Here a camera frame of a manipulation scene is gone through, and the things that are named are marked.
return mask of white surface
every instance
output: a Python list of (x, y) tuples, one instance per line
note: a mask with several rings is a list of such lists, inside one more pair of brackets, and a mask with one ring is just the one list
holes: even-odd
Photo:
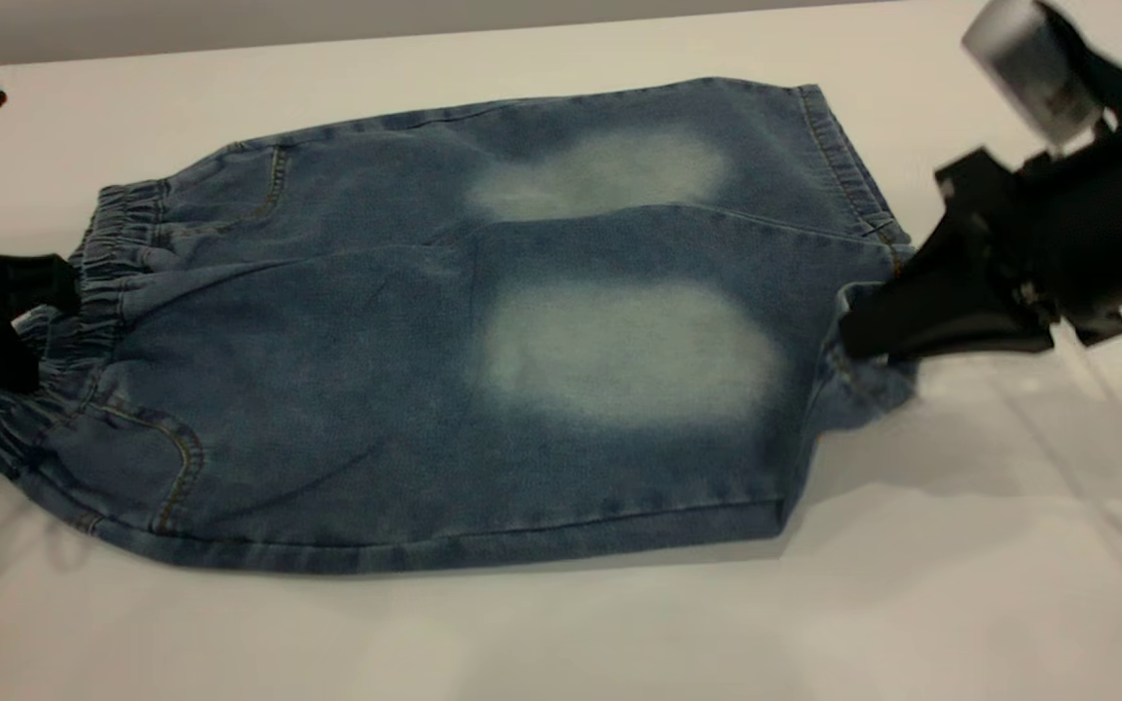
[[(1122, 58), (1122, 3), (1065, 3)], [(909, 231), (931, 169), (1037, 142), (958, 47), (978, 1), (855, 4), (0, 68), (0, 251), (98, 186), (411, 107), (700, 75), (816, 81)], [(1078, 500), (1085, 492), (1091, 505)], [(788, 537), (436, 575), (183, 572), (0, 479), (0, 700), (1122, 700), (1122, 341), (927, 365), (831, 435)]]
[(870, 0), (0, 0), (0, 63), (673, 18)]

